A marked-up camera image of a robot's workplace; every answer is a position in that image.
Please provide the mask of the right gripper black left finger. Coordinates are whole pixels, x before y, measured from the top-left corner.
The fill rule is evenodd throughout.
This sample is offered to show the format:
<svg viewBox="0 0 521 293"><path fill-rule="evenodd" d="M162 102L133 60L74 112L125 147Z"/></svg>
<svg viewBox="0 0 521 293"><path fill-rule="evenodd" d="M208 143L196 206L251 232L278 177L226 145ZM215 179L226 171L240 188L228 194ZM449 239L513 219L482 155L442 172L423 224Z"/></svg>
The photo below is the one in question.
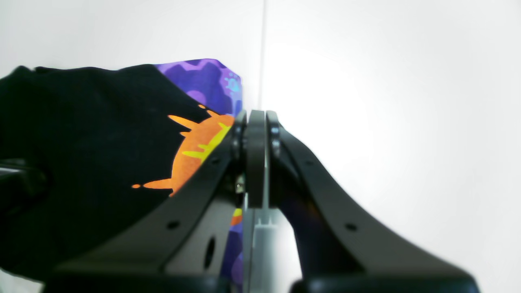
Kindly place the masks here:
<svg viewBox="0 0 521 293"><path fill-rule="evenodd" d="M242 112L172 198L94 251L57 268L45 293L235 293L220 275L233 211L263 204L265 113Z"/></svg>

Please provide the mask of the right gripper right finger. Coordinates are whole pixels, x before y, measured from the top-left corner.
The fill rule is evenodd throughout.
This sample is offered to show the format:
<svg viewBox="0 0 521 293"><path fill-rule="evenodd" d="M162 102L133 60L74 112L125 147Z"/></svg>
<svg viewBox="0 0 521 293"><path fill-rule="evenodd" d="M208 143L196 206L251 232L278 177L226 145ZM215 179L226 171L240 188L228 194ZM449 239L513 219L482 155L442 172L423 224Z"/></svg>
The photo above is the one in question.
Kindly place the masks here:
<svg viewBox="0 0 521 293"><path fill-rule="evenodd" d="M365 211L313 152L266 113L269 206L294 230L302 279L292 293L478 293L463 269Z"/></svg>

